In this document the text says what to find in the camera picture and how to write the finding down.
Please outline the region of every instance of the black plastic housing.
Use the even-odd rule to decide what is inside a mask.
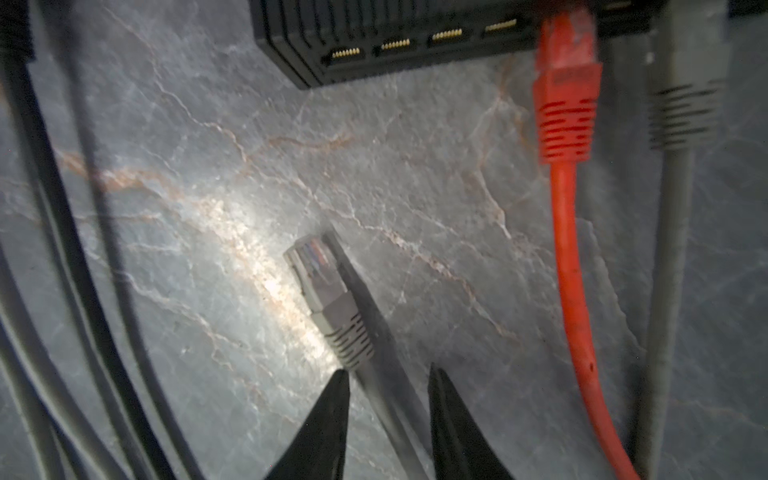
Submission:
[[[657,0],[592,0],[598,35],[642,33]],[[447,61],[529,50],[546,5],[536,0],[250,0],[256,43],[298,88]],[[732,14],[764,0],[731,0]]]

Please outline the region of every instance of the cable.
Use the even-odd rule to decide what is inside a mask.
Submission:
[[[18,362],[2,328],[0,328],[0,362],[2,362],[2,370],[13,403],[29,437],[41,480],[65,480],[64,467],[61,465],[56,448],[51,420],[40,403],[38,394],[24,374],[22,365]]]
[[[91,467],[106,480],[127,480],[78,408],[48,358],[0,246],[0,326],[45,408]]]
[[[589,156],[602,70],[595,61],[594,32],[594,19],[584,6],[541,23],[539,76],[533,86],[539,155],[542,163],[551,165],[560,301],[581,398],[616,476],[639,480],[603,399],[576,240],[576,163]]]
[[[419,457],[384,393],[370,360],[373,345],[330,248],[319,237],[305,237],[285,253],[296,274],[312,320],[344,368],[355,374],[410,480],[427,480]]]
[[[635,446],[637,470],[646,480],[658,476],[683,292],[694,148],[716,134],[730,60],[727,15],[725,0],[670,0],[651,29],[653,143],[664,149],[664,165]]]
[[[53,250],[64,273],[65,291],[74,293],[76,312],[84,319],[89,346],[97,352],[98,368],[104,372],[117,407],[127,419],[121,432],[134,474],[150,480],[175,480],[173,470],[147,420],[131,379],[121,361],[91,278],[77,227],[61,181],[45,123],[30,82],[26,61],[32,57],[27,2],[3,4],[0,28],[0,76],[2,87],[19,136],[22,157],[34,164],[38,182],[33,187],[43,205],[41,217],[51,233]]]

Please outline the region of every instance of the red rj45 plug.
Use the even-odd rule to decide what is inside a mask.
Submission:
[[[586,7],[541,23],[539,76],[533,85],[539,158],[550,164],[554,252],[565,334],[581,398],[620,480],[640,480],[603,399],[576,242],[576,163],[589,158],[602,65],[595,58],[594,18]]]

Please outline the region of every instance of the red cable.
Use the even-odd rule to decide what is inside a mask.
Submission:
[[[640,480],[603,399],[576,242],[576,163],[589,157],[602,66],[595,61],[594,18],[586,7],[541,23],[539,76],[533,86],[539,156],[550,164],[554,253],[565,335],[592,428],[619,480]]]
[[[576,371],[581,398],[587,408],[594,433],[617,478],[640,480],[616,433],[598,378],[598,364],[594,357],[592,331],[576,243],[576,163],[552,164],[550,180],[560,302],[563,307],[565,335],[571,349],[571,361]]]

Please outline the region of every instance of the black cable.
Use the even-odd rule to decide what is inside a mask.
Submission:
[[[107,375],[109,388],[120,399],[118,407],[129,427],[121,442],[132,445],[127,453],[139,478],[175,480],[170,464],[155,437],[130,377],[114,344],[107,319],[91,278],[77,227],[71,215],[61,175],[58,172],[45,123],[26,68],[31,57],[26,2],[3,4],[0,15],[0,75],[2,87],[19,136],[22,157],[34,164],[38,182],[34,188],[43,204],[41,217],[50,227],[55,255],[65,273],[66,290],[74,292],[74,303],[84,322],[88,343],[98,353],[98,366]]]
[[[59,376],[29,317],[0,246],[0,337],[9,341],[40,400],[91,467],[105,480],[127,476],[96,435]]]
[[[41,480],[65,480],[48,412],[24,374],[24,369],[3,329],[0,329],[0,362],[13,403],[29,437]]]

